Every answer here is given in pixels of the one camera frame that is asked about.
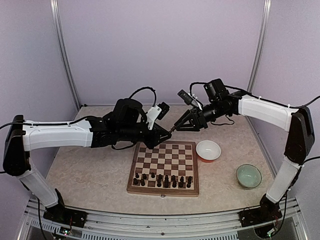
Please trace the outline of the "dark king front row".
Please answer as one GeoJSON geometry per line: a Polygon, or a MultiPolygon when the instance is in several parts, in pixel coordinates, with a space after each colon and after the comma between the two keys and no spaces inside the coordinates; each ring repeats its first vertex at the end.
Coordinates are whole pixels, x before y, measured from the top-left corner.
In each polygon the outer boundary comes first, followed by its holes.
{"type": "Polygon", "coordinates": [[[166,175],[164,178],[164,184],[163,184],[164,188],[168,188],[169,187],[169,176],[166,175]]]}

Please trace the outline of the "dark knight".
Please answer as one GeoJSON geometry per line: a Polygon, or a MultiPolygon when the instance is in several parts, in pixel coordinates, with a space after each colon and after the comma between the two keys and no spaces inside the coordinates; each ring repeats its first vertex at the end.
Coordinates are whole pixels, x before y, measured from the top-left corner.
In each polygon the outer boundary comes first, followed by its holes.
{"type": "Polygon", "coordinates": [[[146,183],[145,183],[145,180],[144,180],[144,179],[141,179],[141,180],[140,180],[140,185],[141,185],[141,186],[145,186],[145,185],[146,185],[146,183]]]}
{"type": "Polygon", "coordinates": [[[183,182],[183,181],[180,181],[179,184],[178,184],[178,187],[179,187],[179,188],[183,188],[183,186],[184,186],[184,182],[183,182]]]}

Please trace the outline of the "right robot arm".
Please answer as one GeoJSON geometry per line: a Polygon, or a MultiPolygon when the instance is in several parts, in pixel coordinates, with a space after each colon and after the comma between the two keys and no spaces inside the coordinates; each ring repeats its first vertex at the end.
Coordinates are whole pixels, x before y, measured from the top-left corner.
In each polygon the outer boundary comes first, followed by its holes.
{"type": "Polygon", "coordinates": [[[174,130],[198,132],[221,116],[241,115],[272,124],[288,133],[283,163],[264,196],[267,202],[255,212],[260,222],[266,222],[276,212],[273,204],[277,204],[293,186],[294,178],[315,143],[311,112],[306,105],[283,105],[253,96],[239,88],[230,93],[219,78],[203,83],[203,87],[209,104],[197,103],[187,110],[174,124],[174,130]]]}

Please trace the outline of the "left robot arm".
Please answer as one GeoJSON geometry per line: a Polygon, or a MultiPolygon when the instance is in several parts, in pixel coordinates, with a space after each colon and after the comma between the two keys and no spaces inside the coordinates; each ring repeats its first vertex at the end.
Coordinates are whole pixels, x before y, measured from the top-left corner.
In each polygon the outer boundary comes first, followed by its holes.
{"type": "Polygon", "coordinates": [[[113,149],[118,142],[133,146],[142,142],[149,149],[171,138],[171,133],[156,123],[169,111],[166,103],[152,106],[148,111],[134,99],[119,99],[113,111],[103,117],[85,116],[66,122],[39,122],[16,115],[7,126],[3,154],[3,170],[14,176],[30,190],[57,221],[70,218],[58,190],[50,187],[30,159],[30,152],[59,147],[113,149]]]}

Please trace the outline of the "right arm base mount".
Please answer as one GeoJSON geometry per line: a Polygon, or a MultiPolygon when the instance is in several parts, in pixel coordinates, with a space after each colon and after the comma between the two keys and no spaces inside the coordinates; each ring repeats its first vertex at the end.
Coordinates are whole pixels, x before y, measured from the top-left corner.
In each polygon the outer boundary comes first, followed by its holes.
{"type": "Polygon", "coordinates": [[[259,207],[244,209],[238,215],[242,227],[270,222],[283,216],[279,202],[273,203],[266,195],[261,198],[259,207]]]}

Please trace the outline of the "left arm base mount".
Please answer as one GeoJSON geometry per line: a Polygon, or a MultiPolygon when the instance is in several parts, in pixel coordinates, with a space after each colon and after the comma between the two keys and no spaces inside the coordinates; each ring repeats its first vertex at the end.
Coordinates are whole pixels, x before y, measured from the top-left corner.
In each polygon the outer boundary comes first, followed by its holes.
{"type": "Polygon", "coordinates": [[[85,211],[67,208],[63,202],[58,201],[56,205],[45,208],[43,217],[46,220],[68,225],[70,227],[83,228],[86,223],[87,215],[88,214],[85,211]]]}

